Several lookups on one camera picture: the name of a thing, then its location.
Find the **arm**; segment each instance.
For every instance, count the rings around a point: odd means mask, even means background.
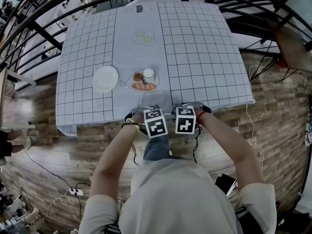
[[[196,109],[198,116],[202,110]],[[265,183],[258,158],[248,142],[231,127],[213,115],[205,113],[199,119],[233,160],[240,189],[248,184]]]
[[[142,115],[136,113],[132,119],[141,122]],[[125,125],[109,144],[93,173],[90,197],[107,195],[117,202],[120,173],[136,136],[137,127]]]

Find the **jeans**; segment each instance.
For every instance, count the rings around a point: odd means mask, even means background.
[[[146,145],[143,160],[157,161],[165,158],[185,159],[183,157],[170,155],[168,135],[150,139]]]

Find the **grid pattern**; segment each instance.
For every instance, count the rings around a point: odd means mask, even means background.
[[[56,118],[64,133],[76,133],[75,124],[113,120],[112,92],[93,89],[95,71],[112,65],[116,9],[71,23],[58,70]]]
[[[253,101],[243,59],[217,5],[158,2],[173,104]]]

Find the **red bracelet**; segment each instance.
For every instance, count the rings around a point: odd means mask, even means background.
[[[206,113],[205,111],[203,111],[203,112],[201,112],[200,114],[199,114],[199,116],[197,117],[197,123],[198,123],[198,120],[199,120],[199,118],[204,114],[204,113]]]

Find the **white cable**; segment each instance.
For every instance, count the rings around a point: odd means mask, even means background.
[[[70,191],[70,190],[67,190],[67,191],[65,192],[64,195],[61,195],[61,196],[59,196],[58,198],[56,198],[56,199],[54,199],[54,200],[52,201],[52,203],[51,203],[51,204],[49,205],[49,207],[48,207],[47,216],[46,216],[45,218],[48,218],[48,217],[49,217],[49,209],[50,209],[50,207],[54,204],[55,200],[60,199],[60,201],[62,202],[62,204],[67,205],[67,202],[66,202],[64,199],[62,199],[61,197],[65,197],[66,194],[67,194],[69,191]]]
[[[270,62],[272,59],[273,59],[273,57],[272,57],[266,64],[264,64],[262,67],[259,67],[259,68],[264,68],[266,65],[269,64],[269,62]],[[252,71],[252,73],[250,73],[250,68],[253,67],[253,66],[259,66],[259,65],[255,65],[255,64],[254,64],[254,65],[251,65],[251,66],[249,67],[249,82],[251,82],[251,81],[250,81],[251,75],[253,74],[254,71],[256,71],[256,69],[255,69],[255,70]],[[248,108],[248,103],[246,103],[246,114],[247,114],[247,116],[249,117],[249,119],[250,119],[250,121],[251,121],[251,123],[252,123],[252,125],[253,125],[252,143],[253,143],[254,146],[256,146],[257,148],[260,148],[260,149],[261,149],[261,156],[262,156],[261,167],[262,167],[262,169],[263,169],[263,160],[264,160],[264,157],[263,157],[263,149],[262,149],[261,147],[259,147],[258,145],[256,145],[255,142],[254,142],[254,123],[253,123],[253,120],[252,120],[252,118],[250,117],[250,115],[247,113],[247,108]]]

